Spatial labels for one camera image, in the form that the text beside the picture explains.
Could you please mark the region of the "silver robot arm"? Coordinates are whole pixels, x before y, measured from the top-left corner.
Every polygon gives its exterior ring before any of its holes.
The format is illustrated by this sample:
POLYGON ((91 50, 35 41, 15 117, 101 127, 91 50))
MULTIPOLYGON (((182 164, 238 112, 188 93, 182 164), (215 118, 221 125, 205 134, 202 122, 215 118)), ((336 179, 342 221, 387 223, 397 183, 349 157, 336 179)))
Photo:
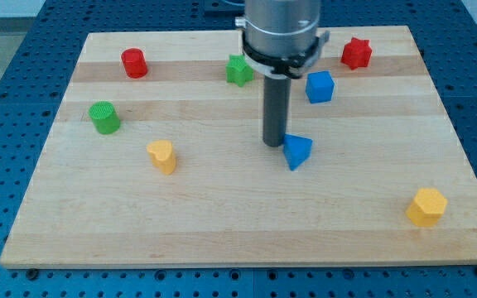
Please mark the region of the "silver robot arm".
POLYGON ((279 147, 287 130, 291 84, 320 59, 330 33, 317 33, 319 0, 245 0, 235 18, 247 64, 263 76, 263 142, 279 147))

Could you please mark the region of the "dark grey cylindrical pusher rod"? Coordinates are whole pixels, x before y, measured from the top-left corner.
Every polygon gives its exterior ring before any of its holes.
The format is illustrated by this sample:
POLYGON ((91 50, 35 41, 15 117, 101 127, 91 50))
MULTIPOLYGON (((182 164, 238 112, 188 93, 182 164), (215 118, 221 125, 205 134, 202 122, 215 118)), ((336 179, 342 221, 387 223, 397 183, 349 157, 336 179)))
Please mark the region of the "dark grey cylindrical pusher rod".
POLYGON ((263 81, 263 142, 269 147, 279 147, 287 129, 291 81, 272 79, 263 81))

